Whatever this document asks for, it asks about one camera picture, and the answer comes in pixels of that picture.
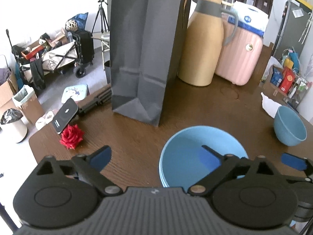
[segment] blue logo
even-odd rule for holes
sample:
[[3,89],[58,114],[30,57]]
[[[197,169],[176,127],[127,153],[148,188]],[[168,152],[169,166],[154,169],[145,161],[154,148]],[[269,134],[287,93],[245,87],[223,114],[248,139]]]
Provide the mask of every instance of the blue logo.
[[245,21],[246,21],[247,23],[250,23],[250,22],[251,22],[251,18],[250,18],[249,16],[245,16]]

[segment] black suitcase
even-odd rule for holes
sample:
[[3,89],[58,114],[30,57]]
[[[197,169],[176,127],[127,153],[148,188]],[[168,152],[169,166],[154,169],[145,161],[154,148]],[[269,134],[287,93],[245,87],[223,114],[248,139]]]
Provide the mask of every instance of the black suitcase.
[[73,39],[76,40],[77,55],[82,64],[92,63],[94,58],[94,39],[92,34],[86,30],[77,30],[72,32]]

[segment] small blue bowl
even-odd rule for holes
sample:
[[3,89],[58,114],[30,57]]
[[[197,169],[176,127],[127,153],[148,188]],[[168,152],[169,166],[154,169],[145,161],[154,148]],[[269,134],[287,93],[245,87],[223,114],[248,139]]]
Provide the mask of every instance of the small blue bowl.
[[210,126],[183,129],[168,140],[161,153],[159,174],[164,187],[183,187],[187,191],[219,166],[202,145],[221,155],[248,158],[239,141],[225,131]]
[[279,141],[287,146],[296,146],[306,140],[304,123],[291,108],[280,106],[274,119],[274,131]]

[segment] red rose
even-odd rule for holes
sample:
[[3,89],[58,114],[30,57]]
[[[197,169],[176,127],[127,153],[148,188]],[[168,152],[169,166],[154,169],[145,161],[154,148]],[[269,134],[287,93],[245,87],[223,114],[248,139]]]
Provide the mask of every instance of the red rose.
[[62,132],[60,143],[67,149],[75,149],[79,142],[83,140],[84,132],[78,128],[78,125],[68,125]]

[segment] thermos handle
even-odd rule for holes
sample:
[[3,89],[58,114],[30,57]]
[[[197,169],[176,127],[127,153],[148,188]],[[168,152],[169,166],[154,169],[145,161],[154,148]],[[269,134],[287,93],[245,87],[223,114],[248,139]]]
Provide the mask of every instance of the thermos handle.
[[232,32],[232,34],[230,36],[228,36],[225,40],[224,40],[224,43],[223,43],[223,46],[226,46],[228,43],[231,42],[231,40],[235,37],[235,34],[236,34],[236,30],[237,30],[237,27],[238,27],[238,15],[236,12],[233,12],[231,10],[228,10],[228,9],[224,9],[224,8],[221,8],[221,11],[226,13],[226,14],[229,14],[229,15],[232,15],[235,17],[235,28]]

